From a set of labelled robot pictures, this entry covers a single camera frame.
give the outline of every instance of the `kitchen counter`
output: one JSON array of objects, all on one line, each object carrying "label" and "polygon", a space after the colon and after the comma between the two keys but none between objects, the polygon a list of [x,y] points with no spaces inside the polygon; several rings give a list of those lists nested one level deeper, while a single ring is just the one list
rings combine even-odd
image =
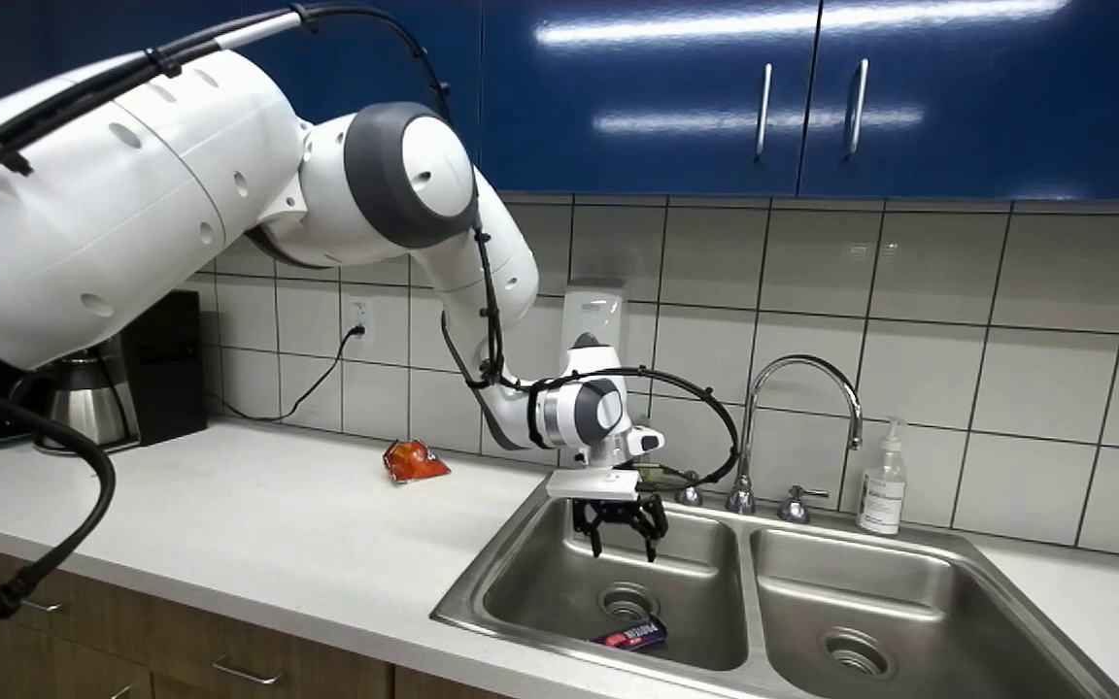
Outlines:
[{"label": "kitchen counter", "polygon": [[[445,457],[445,479],[391,485],[380,446],[212,423],[125,449],[116,506],[64,569],[502,696],[709,696],[431,621],[542,474]],[[77,457],[0,449],[0,551],[40,555],[94,488]],[[1119,681],[1119,560],[974,542]]]}]

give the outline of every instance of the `sink faucet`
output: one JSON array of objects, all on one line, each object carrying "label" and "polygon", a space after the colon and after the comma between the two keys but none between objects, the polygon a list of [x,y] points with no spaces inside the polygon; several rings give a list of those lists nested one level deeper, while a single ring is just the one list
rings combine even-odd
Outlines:
[{"label": "sink faucet", "polygon": [[832,375],[848,399],[848,449],[856,449],[862,441],[862,404],[858,404],[858,392],[856,384],[823,358],[813,358],[813,352],[786,352],[786,358],[774,358],[768,365],[759,367],[759,375],[744,384],[744,414],[742,414],[742,462],[739,462],[739,480],[725,496],[725,510],[731,511],[751,511],[753,510],[753,485],[751,485],[751,441],[753,441],[753,404],[759,404],[759,392],[765,387],[765,379],[778,374],[778,367],[788,367],[788,365],[806,365],[806,367],[821,367],[823,375]]}]

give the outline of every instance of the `cabinet handle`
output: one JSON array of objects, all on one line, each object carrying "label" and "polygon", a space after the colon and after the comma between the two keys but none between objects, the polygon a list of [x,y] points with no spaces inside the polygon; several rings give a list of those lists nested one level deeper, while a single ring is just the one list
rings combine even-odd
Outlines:
[{"label": "cabinet handle", "polygon": [[848,125],[848,155],[862,151],[862,120],[867,120],[867,89],[869,89],[869,59],[858,63],[858,78],[856,78],[856,107],[849,107],[849,125]]},{"label": "cabinet handle", "polygon": [[257,683],[257,687],[274,687],[274,683],[283,681],[283,674],[257,674],[257,672],[244,672],[244,668],[237,668],[237,665],[221,665],[221,659],[212,659],[208,668],[221,672],[221,674],[233,674],[233,681]]},{"label": "cabinet handle", "polygon": [[62,603],[18,599],[18,607],[36,608],[36,613],[45,613],[45,617],[62,613]]},{"label": "cabinet handle", "polygon": [[768,84],[774,84],[778,67],[761,63],[761,94],[759,94],[759,131],[753,131],[753,159],[761,159],[765,147],[765,125],[768,125]]}]

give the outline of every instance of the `stainless steel sink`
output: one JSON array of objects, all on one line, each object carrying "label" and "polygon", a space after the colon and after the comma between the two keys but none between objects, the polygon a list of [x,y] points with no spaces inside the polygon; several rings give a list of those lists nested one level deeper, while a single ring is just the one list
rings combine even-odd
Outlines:
[{"label": "stainless steel sink", "polygon": [[[437,621],[709,696],[1119,696],[968,538],[867,537],[667,506],[655,563],[604,528],[593,560],[537,488],[435,607]],[[661,617],[650,651],[598,635]]]}]

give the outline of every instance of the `soap bottle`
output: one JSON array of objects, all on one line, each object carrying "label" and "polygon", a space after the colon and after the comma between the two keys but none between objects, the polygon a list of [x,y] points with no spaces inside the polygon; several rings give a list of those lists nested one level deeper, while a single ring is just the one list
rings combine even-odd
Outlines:
[{"label": "soap bottle", "polygon": [[883,462],[867,468],[858,528],[892,537],[905,511],[905,423],[892,419],[883,440]]}]

